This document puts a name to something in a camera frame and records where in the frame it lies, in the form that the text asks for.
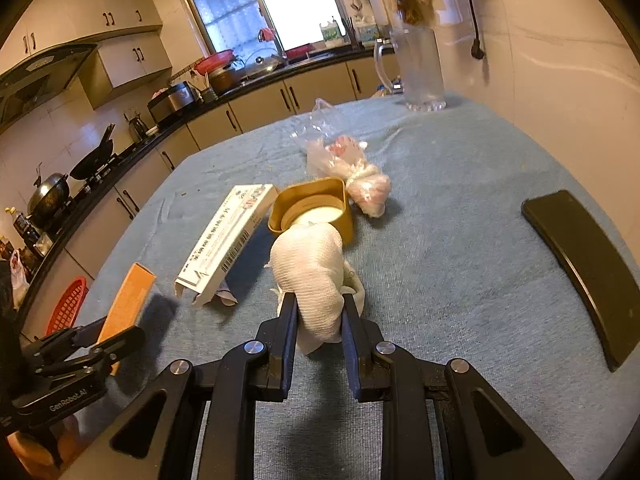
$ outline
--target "red plastic bowl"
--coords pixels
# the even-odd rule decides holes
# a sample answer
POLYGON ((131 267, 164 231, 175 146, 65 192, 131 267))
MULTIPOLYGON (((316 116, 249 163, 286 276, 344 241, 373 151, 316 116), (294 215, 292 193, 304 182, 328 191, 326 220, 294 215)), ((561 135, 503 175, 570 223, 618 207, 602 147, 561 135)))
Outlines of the red plastic bowl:
POLYGON ((84 277, 79 276, 73 280, 58 301, 49 320, 45 335, 53 334, 58 330, 74 325, 78 311, 88 291, 89 288, 86 286, 86 279, 84 277))
POLYGON ((200 75, 213 72, 215 69, 221 66, 228 65, 234 58, 234 51, 232 49, 223 50, 222 52, 216 52, 211 56, 203 59, 194 68, 200 75))
POLYGON ((287 59, 296 59, 297 57, 304 56, 307 52, 311 52, 315 49, 316 48, 311 43, 307 43, 306 45, 300 45, 296 48, 290 48, 285 51, 285 54, 287 55, 287 59))

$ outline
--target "wok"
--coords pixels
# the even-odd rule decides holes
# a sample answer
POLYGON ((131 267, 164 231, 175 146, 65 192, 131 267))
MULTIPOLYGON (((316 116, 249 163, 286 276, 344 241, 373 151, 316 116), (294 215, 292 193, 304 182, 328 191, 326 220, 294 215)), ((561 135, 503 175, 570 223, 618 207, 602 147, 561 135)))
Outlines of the wok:
POLYGON ((113 153, 113 140, 109 137, 115 127, 115 124, 107 126, 98 147, 91 150, 88 155, 85 155, 71 170, 69 174, 72 178, 76 180, 87 180, 107 163, 113 153))
POLYGON ((43 182, 40 166, 37 171, 38 178, 33 185, 38 189, 31 195, 27 213, 31 223, 44 229, 47 222, 69 198, 69 184, 66 182, 67 175, 61 173, 53 173, 43 182))

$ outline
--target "smartphone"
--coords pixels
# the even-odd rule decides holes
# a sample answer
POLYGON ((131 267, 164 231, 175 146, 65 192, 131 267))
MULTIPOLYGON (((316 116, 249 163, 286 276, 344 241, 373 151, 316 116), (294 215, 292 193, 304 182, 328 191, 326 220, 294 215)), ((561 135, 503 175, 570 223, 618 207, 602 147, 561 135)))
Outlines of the smartphone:
POLYGON ((609 370, 640 340, 640 290, 602 228, 569 191, 525 200, 522 214, 551 248, 587 307, 609 370))

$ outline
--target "white towel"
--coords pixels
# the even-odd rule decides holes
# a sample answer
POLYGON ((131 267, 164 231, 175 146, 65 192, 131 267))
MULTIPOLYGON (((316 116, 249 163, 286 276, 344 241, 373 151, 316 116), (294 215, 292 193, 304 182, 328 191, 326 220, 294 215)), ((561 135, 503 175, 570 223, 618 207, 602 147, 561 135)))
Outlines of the white towel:
POLYGON ((342 238, 331 224, 293 225, 271 248, 270 266, 278 283, 278 313, 285 292, 298 299, 298 349, 309 354, 322 343, 338 343, 342 294, 353 294, 362 314, 364 288, 342 257, 342 238))

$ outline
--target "table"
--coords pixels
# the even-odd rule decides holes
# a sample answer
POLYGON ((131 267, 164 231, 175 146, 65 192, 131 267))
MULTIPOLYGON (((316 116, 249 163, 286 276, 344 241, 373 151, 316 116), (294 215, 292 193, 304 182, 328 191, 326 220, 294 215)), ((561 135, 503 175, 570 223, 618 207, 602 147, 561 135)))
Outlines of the table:
MULTIPOLYGON (((607 369, 587 311, 520 213, 533 196, 569 189, 632 268, 610 219, 558 162, 490 110, 455 94, 446 110, 411 112, 396 96, 341 107, 367 156, 391 177, 380 219, 354 215, 345 257, 366 292, 364 316, 416 357, 463 357, 577 480, 597 478, 640 413, 640 350, 607 369)), ((176 358, 200 364, 252 338, 275 316, 273 237, 264 222, 228 276, 236 307, 193 308, 174 279, 234 184, 305 180, 291 118, 190 156, 142 208, 102 268, 78 317, 104 316, 130 265, 157 275, 139 325, 147 344, 110 392, 79 418, 95 434, 176 358)), ((257 479, 379 478, 382 407, 350 396, 339 344, 296 355, 284 404, 258 404, 257 479)))

